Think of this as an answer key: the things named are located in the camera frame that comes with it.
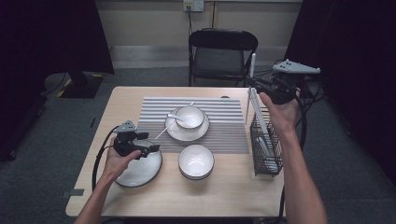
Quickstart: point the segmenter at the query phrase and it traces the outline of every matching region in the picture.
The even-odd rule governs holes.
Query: wire rack
[[[250,100],[255,108],[250,137],[256,175],[278,175],[282,170],[280,145],[266,107],[259,107],[255,91]]]

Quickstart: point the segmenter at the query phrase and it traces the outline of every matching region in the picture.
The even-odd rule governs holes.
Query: black curtain
[[[286,58],[320,67],[324,90],[396,186],[396,5],[304,0]]]
[[[47,76],[71,70],[114,74],[93,0],[0,2],[2,152],[27,111],[45,91]]]

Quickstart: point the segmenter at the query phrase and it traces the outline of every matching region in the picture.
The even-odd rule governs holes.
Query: white wall
[[[287,46],[301,0],[205,1],[191,14],[192,29],[241,29],[259,39],[259,47]],[[109,46],[187,46],[188,13],[182,1],[98,1]]]

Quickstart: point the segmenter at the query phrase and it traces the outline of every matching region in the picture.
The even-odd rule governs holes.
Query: electrical outlet
[[[188,7],[190,7],[190,11],[193,11],[193,4],[194,4],[194,0],[183,0],[183,10],[184,11],[189,11]]]
[[[194,11],[204,11],[204,0],[194,0]]]
[[[190,11],[204,11],[204,0],[183,0],[183,10],[185,12],[188,11],[188,7],[190,7]]]

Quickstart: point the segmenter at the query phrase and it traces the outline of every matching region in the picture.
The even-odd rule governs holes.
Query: handheld controller
[[[319,68],[313,68],[287,59],[274,65],[274,73],[263,78],[247,77],[249,86],[257,93],[265,92],[274,105],[283,105],[294,99],[297,91],[298,76],[296,74],[318,74]]]
[[[142,153],[135,159],[146,158],[149,153],[157,152],[160,150],[160,145],[153,145],[150,147],[143,147],[134,144],[134,140],[148,139],[149,133],[138,133],[136,127],[131,120],[127,120],[122,123],[121,126],[117,127],[113,133],[117,134],[114,140],[114,148],[120,154],[125,157],[135,150],[140,150]]]

